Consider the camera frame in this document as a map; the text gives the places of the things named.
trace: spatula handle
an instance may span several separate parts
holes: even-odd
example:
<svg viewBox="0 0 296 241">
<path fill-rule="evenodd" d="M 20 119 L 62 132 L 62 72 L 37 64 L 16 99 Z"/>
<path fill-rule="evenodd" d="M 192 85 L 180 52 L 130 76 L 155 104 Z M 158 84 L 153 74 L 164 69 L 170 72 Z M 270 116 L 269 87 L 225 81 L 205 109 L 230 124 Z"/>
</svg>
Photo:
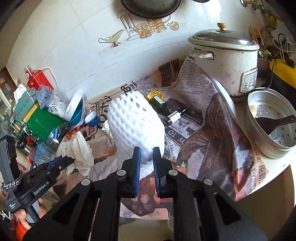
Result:
<svg viewBox="0 0 296 241">
<path fill-rule="evenodd" d="M 279 119 L 279 125 L 278 126 L 285 125 L 285 124 L 290 124 L 290 123 L 294 123 L 294 122 L 296 122 L 295 115 L 290 115 L 290 116 L 287 116 L 285 118 Z"/>
</svg>

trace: orange sleeve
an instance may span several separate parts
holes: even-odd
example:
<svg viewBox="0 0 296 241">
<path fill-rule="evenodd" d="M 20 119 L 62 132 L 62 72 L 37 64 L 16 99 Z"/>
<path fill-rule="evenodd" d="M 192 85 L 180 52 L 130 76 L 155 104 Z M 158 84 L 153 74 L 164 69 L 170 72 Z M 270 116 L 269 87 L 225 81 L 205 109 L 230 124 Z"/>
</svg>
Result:
<svg viewBox="0 0 296 241">
<path fill-rule="evenodd" d="M 17 238 L 17 241 L 22 241 L 22 239 L 27 231 L 28 230 L 24 228 L 24 226 L 22 225 L 20 220 L 18 220 L 17 221 L 17 228 L 15 230 L 15 236 Z"/>
</svg>

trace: floor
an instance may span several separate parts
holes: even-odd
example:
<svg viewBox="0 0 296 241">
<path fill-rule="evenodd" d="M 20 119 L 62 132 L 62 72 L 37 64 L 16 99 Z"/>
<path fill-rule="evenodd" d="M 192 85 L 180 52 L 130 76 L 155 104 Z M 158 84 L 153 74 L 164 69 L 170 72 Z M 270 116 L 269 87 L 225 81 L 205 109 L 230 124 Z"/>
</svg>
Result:
<svg viewBox="0 0 296 241">
<path fill-rule="evenodd" d="M 136 220 L 119 227 L 119 241 L 163 241 L 173 240 L 173 232 L 167 220 Z"/>
<path fill-rule="evenodd" d="M 276 179 L 259 191 L 240 200 L 238 204 L 271 240 L 286 222 L 295 205 L 294 186 L 296 163 L 289 166 Z M 136 220 L 119 228 L 120 241 L 163 241 L 173 240 L 167 221 Z"/>
</svg>

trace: green glass bottle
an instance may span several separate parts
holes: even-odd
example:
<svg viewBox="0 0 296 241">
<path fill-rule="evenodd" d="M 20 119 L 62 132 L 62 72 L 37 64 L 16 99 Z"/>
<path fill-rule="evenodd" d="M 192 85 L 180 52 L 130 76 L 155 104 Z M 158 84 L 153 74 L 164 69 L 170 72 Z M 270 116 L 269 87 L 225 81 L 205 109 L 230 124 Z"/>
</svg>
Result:
<svg viewBox="0 0 296 241">
<path fill-rule="evenodd" d="M 159 97 L 159 95 L 162 94 L 158 91 L 151 91 L 146 96 L 146 99 L 157 113 L 162 113 L 163 115 L 168 116 L 170 112 L 166 106 L 166 103 Z"/>
</svg>

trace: lid knob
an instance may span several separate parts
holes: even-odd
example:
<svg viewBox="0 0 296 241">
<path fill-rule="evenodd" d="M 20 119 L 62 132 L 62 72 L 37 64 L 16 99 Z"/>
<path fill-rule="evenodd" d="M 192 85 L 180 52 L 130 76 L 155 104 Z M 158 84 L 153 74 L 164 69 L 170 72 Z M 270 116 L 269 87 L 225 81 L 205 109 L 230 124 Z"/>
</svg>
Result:
<svg viewBox="0 0 296 241">
<path fill-rule="evenodd" d="M 219 29 L 222 30 L 226 30 L 227 28 L 227 24 L 226 23 L 217 23 Z"/>
</svg>

